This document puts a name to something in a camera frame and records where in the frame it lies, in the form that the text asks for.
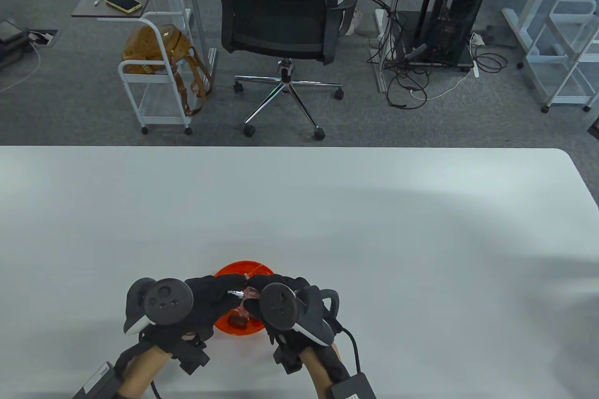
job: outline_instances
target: yellow phone case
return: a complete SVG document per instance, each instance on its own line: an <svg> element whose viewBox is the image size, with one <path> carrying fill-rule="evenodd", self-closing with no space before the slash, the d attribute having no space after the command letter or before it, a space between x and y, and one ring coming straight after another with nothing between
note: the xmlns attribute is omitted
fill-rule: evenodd
<svg viewBox="0 0 599 399"><path fill-rule="evenodd" d="M131 9L125 9L124 7L120 7L118 4L114 4L110 0L104 0L104 2L106 4L108 4L109 6L117 8L118 10L124 12L125 14L131 14L132 12L135 12L139 8L141 8L141 3L139 3L139 2L137 3L137 5L133 6Z"/></svg>

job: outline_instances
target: chair base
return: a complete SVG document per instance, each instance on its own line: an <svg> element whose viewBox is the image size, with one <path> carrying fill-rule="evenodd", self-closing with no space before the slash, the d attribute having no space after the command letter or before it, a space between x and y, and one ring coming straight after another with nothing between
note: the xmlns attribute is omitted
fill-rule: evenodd
<svg viewBox="0 0 599 399"><path fill-rule="evenodd" d="M248 117L246 117L246 119L243 121L244 134L248 137L253 136L254 132L256 131L256 128L254 128L252 125L249 125L248 123L256 115L258 115L258 113L262 109L264 109L268 105L268 103L270 103L272 100L274 100L274 98L276 98L276 96L278 96L278 94L284 93L284 94L290 94L293 97L293 99L295 100L295 102L297 103L297 105L299 106L301 111L304 113L304 115L306 116L306 118L308 119L310 124L312 124L312 127L314 128L314 138L316 140L323 140L325 138L325 132L314 121L314 119L312 118L312 115L310 115L310 112L308 112L308 109L306 108L306 106L304 106L304 103L300 99L300 96L298 95L297 91L295 90L295 87L297 87L297 86L336 87L334 97L335 97L335 99L341 100L343 98L343 90L342 90L343 84L331 83L331 82L292 80L291 73L293 72L293 62L291 61L291 59L283 59L282 61L279 61L278 66L281 71L280 78L271 78L268 76L241 76L241 75L235 76L235 84L233 84L233 89L236 92L243 91L243 86L240 83L240 81L257 82L257 83L261 83L261 84L271 84L271 85L276 86L274 88L274 90L268 94L268 96L264 99L264 101L261 102L259 104L259 106L252 113L250 113L250 115L248 115Z"/></svg>

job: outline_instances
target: computer tower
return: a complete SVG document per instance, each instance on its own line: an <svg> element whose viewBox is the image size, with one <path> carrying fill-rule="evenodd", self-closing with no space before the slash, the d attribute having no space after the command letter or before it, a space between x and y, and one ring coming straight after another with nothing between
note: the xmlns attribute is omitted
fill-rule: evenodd
<svg viewBox="0 0 599 399"><path fill-rule="evenodd" d="M457 66L483 0L435 0L424 43L426 59Z"/></svg>

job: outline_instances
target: orange bowl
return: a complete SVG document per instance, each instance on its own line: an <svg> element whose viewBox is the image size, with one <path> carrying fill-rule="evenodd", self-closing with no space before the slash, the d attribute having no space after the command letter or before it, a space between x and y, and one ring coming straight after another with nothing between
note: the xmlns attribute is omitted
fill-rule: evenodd
<svg viewBox="0 0 599 399"><path fill-rule="evenodd" d="M259 262L243 260L241 262L235 262L231 265L227 265L221 271L216 273L215 276L219 277L223 275L248 275L248 277L254 277L257 275L270 276L273 274L274 271L272 271L270 268ZM248 326L245 329L231 326L228 320L229 316L231 316L232 313L237 312L231 311L216 322L215 326L218 330L223 331L224 333L227 333L229 335L245 336L258 333L259 331L264 329L262 322L254 319L250 319L248 321Z"/></svg>

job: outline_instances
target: gray carpet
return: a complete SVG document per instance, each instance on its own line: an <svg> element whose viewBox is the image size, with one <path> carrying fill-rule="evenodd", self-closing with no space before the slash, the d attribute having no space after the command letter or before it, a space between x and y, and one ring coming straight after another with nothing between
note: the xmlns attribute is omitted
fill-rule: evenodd
<svg viewBox="0 0 599 399"><path fill-rule="evenodd" d="M0 144L557 147L571 155L599 200L599 142L586 132L597 112L557 106L547 115L540 113L541 98L515 67L522 59L520 51L500 51L511 62L501 73L483 74L479 79L471 76L440 100L415 111L402 111L389 108L376 92L372 68L365 63L368 38L343 38L335 63L327 67L297 63L298 78L345 84L342 102L332 99L330 93L300 91L327 132L323 142L315 142L310 138L310 125L289 97L280 98L258 116L253 138L243 136L240 123L267 94L268 86L246 84L244 93L235 95L232 77L275 75L276 60L221 49L216 87L205 112L192 123L193 135L185 136L180 127L152 127L149 135L142 136L116 73L131 29L71 19L78 1L0 0L4 17L31 28L61 30L55 45L40 51L40 70L28 81L0 93ZM200 1L209 44L219 47L219 0ZM420 1L402 0L402 7L418 9ZM520 8L524 1L485 0L477 27L505 25L500 9ZM374 31L372 4L361 1L359 8L365 13L361 33ZM0 89L35 65L35 55L29 55L2 70ZM429 96L445 91L459 77L456 72L435 73L427 89ZM392 87L391 98L415 104L397 87Z"/></svg>

